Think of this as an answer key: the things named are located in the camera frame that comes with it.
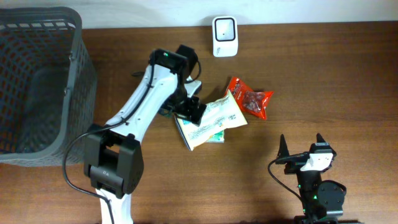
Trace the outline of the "yellow snack bag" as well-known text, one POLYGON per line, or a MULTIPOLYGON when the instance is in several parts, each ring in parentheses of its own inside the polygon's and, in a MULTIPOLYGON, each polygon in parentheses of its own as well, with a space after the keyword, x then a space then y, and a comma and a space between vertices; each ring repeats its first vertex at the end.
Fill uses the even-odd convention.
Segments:
POLYGON ((206 104, 199 126, 181 118, 175 118, 175 122, 189 151, 193 151, 220 131, 248 123, 230 90, 223 98, 206 104))

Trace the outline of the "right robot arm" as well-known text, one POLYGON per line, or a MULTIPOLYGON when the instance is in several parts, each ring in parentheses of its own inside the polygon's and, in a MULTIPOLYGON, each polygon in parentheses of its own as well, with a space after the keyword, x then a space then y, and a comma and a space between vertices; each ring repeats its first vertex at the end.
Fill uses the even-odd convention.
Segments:
POLYGON ((303 215, 294 217, 294 223, 338 223, 343 215, 346 187, 321 177, 331 168, 335 157, 335 150, 319 133, 310 149, 300 154, 290 154, 281 135, 275 163, 285 166, 284 174, 297 177, 303 207, 303 215))

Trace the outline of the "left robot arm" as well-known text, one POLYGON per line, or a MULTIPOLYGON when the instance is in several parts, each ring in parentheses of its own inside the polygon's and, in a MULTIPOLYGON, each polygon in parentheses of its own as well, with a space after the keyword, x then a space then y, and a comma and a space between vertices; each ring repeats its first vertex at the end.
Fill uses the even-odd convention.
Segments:
POLYGON ((101 203, 103 223, 132 223, 131 198, 143 171, 141 142, 160 110, 195 125, 206 106, 196 97, 201 82, 190 74, 199 66, 195 51, 157 49, 144 76, 119 112, 105 125, 92 124, 85 143, 84 173, 101 203))

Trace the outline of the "red candy bag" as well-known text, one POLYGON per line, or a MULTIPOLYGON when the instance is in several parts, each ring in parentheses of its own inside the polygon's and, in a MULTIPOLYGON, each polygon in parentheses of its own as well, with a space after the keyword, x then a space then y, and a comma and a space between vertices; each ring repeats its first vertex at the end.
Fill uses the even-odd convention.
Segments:
POLYGON ((254 91, 242 79, 232 77, 226 87, 230 91, 241 111, 263 120, 267 119, 266 108, 274 94, 273 91, 254 91))

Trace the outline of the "teal tissue pack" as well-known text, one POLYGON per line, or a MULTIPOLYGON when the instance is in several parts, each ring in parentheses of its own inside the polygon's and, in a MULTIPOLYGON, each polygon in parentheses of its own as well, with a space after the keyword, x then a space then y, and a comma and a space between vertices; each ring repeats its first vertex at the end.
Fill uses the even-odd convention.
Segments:
POLYGON ((224 130, 212 135, 206 143, 224 143, 224 130))

